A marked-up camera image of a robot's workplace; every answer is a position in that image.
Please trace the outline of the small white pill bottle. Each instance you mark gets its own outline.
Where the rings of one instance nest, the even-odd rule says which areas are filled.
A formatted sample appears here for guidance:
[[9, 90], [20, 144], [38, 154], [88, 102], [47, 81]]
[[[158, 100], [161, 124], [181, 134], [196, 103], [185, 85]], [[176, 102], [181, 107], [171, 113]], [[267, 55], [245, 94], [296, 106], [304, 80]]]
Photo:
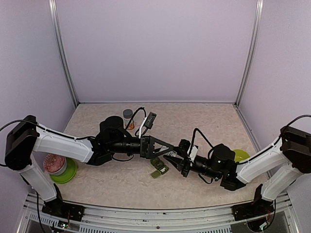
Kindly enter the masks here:
[[170, 157], [176, 157], [177, 153], [175, 151], [170, 151], [170, 152], [166, 153], [166, 155], [170, 156]]

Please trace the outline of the green weekly pill organizer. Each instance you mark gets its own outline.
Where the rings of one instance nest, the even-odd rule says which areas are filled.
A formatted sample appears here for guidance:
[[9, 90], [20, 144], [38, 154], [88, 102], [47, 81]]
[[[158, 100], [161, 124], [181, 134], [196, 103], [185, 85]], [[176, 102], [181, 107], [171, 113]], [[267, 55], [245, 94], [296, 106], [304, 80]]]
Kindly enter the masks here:
[[[166, 174], [169, 171], [169, 167], [158, 157], [151, 159], [150, 163], [155, 168], [155, 171], [151, 173], [151, 177], [153, 179], [156, 179], [156, 178], [160, 177], [161, 175]], [[166, 167], [167, 168], [167, 172], [161, 173], [160, 169], [162, 167]]]

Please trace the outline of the orange pill bottle grey cap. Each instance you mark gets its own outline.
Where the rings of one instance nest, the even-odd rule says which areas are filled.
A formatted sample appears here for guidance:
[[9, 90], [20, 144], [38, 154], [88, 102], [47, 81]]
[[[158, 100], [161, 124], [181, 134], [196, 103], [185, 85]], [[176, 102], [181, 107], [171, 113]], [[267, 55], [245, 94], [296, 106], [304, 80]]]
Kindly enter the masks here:
[[134, 121], [131, 119], [133, 116], [133, 111], [131, 109], [125, 109], [123, 111], [123, 119], [124, 119], [124, 126], [127, 130], [134, 129]]

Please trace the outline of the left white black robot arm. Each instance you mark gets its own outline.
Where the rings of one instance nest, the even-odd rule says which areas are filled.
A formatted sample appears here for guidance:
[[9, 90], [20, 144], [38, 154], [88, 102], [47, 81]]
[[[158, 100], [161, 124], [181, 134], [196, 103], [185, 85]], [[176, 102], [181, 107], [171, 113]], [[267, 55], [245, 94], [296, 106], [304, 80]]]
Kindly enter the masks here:
[[133, 137], [125, 128], [120, 116], [110, 116], [100, 123], [99, 133], [77, 138], [53, 131], [40, 125], [35, 116], [29, 115], [7, 135], [5, 166], [18, 171], [22, 178], [38, 193], [42, 200], [58, 216], [68, 211], [58, 187], [52, 183], [37, 165], [33, 152], [61, 155], [79, 162], [100, 166], [112, 160], [115, 153], [138, 154], [153, 159], [173, 150], [173, 145], [152, 136]]

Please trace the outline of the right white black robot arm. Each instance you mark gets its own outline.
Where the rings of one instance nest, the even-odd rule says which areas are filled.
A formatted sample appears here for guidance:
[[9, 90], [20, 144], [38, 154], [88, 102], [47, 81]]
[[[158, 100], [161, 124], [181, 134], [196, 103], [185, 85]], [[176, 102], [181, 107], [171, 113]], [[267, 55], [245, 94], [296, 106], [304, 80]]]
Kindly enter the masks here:
[[183, 140], [174, 149], [176, 156], [164, 155], [183, 177], [190, 171], [201, 179], [220, 181], [220, 186], [236, 191], [257, 176], [275, 168], [279, 170], [256, 188], [254, 200], [248, 205], [252, 215], [258, 216], [277, 196], [300, 176], [311, 172], [311, 135], [293, 128], [289, 122], [280, 129], [279, 136], [266, 148], [248, 159], [235, 162], [235, 152], [224, 144], [211, 148], [207, 157], [196, 154], [193, 141]]

